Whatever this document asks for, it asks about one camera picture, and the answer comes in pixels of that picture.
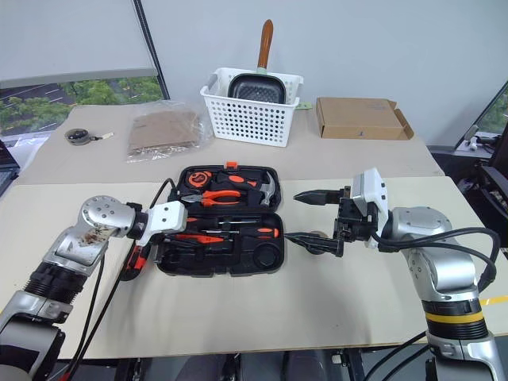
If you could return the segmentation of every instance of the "frying pan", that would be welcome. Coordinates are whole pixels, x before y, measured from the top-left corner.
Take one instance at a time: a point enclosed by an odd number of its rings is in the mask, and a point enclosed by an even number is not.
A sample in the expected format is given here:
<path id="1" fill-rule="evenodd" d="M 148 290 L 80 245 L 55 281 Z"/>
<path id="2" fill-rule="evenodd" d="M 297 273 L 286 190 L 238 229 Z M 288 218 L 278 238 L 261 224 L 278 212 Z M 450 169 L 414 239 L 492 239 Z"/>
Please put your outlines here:
<path id="1" fill-rule="evenodd" d="M 286 87 L 283 81 L 267 75 L 268 53 L 270 52 L 273 24 L 266 20 L 261 33 L 260 57 L 256 74 L 239 74 L 229 84 L 228 97 L 249 101 L 286 103 Z"/>

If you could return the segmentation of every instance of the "pliers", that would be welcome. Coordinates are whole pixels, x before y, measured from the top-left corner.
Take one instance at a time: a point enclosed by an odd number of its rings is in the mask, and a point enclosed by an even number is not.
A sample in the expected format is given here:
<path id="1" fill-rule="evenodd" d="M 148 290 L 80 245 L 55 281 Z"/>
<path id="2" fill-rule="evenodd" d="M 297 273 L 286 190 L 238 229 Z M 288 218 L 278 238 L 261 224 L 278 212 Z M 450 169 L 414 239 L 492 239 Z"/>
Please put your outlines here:
<path id="1" fill-rule="evenodd" d="M 182 201 L 185 202 L 201 202 L 201 204 L 207 208 L 213 205 L 234 205 L 238 204 L 239 201 L 215 201 L 216 198 L 220 197 L 240 197 L 241 193 L 238 190 L 207 190 L 202 194 L 190 194 L 183 196 Z"/>

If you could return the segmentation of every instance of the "beige tabletop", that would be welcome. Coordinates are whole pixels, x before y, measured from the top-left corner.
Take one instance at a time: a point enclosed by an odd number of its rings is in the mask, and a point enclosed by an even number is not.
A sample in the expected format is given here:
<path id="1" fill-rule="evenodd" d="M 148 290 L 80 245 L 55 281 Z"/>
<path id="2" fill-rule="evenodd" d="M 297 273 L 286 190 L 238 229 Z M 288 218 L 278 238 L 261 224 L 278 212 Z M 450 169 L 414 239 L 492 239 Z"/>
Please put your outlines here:
<path id="1" fill-rule="evenodd" d="M 385 179 L 389 207 L 431 206 L 454 228 L 480 226 L 450 178 Z M 308 206 L 292 199 L 301 191 L 338 189 L 351 179 L 282 181 L 277 213 L 287 232 L 330 234 L 337 206 Z M 158 183 L 33 185 L 11 187 L 0 200 L 0 306 L 25 285 L 57 235 L 74 225 L 83 201 L 108 194 L 145 206 Z M 488 253 L 488 237 L 459 237 L 461 244 Z M 111 239 L 98 308 L 116 277 L 130 240 Z M 477 262 L 478 271 L 483 269 Z M 483 298 L 506 294 L 508 261 L 498 259 L 498 278 Z M 61 327 L 61 352 L 76 349 L 94 274 Z M 484 307 L 489 329 L 508 333 L 508 303 Z M 397 343 L 425 329 L 424 314 L 401 253 L 381 253 L 363 243 L 346 244 L 345 254 L 310 255 L 287 242 L 286 259 L 274 274 L 212 278 L 168 276 L 147 262 L 138 278 L 122 283 L 87 352 L 89 358 L 170 356 L 288 348 L 340 348 Z"/>
<path id="2" fill-rule="evenodd" d="M 385 177 L 436 176 L 443 171 L 419 137 L 411 140 L 321 139 L 315 110 L 294 114 L 285 148 L 213 139 L 203 148 L 167 159 L 126 163 L 127 142 L 139 106 L 78 106 L 40 148 L 18 184 L 137 183 L 177 177 L 190 165 L 225 164 L 273 167 L 282 180 L 353 177 L 376 166 Z M 84 146 L 64 139 L 69 129 L 114 136 Z"/>

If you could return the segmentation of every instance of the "brown cardboard box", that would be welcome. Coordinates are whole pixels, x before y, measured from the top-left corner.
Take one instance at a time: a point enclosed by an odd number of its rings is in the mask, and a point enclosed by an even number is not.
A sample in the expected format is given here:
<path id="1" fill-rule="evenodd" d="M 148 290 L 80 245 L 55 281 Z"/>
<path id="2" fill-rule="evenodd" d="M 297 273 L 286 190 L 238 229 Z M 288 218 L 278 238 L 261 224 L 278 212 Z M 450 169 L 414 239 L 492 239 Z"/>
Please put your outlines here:
<path id="1" fill-rule="evenodd" d="M 397 103 L 374 98 L 318 98 L 321 137 L 408 140 L 414 132 Z"/>

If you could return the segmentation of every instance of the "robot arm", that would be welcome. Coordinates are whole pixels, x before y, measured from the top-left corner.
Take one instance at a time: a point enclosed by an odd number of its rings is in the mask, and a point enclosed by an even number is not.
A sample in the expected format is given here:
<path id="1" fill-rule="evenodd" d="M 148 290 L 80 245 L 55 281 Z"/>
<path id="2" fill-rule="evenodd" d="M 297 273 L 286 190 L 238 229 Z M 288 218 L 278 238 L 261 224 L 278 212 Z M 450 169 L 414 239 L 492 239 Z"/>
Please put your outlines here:
<path id="1" fill-rule="evenodd" d="M 142 212 L 109 196 L 86 200 L 76 225 L 56 238 L 25 289 L 0 313 L 0 379 L 46 379 L 65 338 L 53 324 L 66 321 L 110 237 L 127 236 L 145 246 L 157 233 L 183 231 L 186 222 L 187 210 L 178 201 Z"/>
<path id="2" fill-rule="evenodd" d="M 344 243 L 353 241 L 394 251 L 379 244 L 374 234 L 391 242 L 404 242 L 452 230 L 446 216 L 429 207 L 389 211 L 387 189 L 375 169 L 355 177 L 352 188 L 311 190 L 294 198 L 311 205 L 339 204 L 333 239 L 312 233 L 285 235 L 313 254 L 343 256 Z M 441 243 L 459 246 L 454 238 Z M 494 337 L 483 319 L 470 255 L 437 247 L 403 248 L 402 254 L 421 299 L 426 336 L 434 354 L 427 366 L 428 379 L 505 381 Z"/>

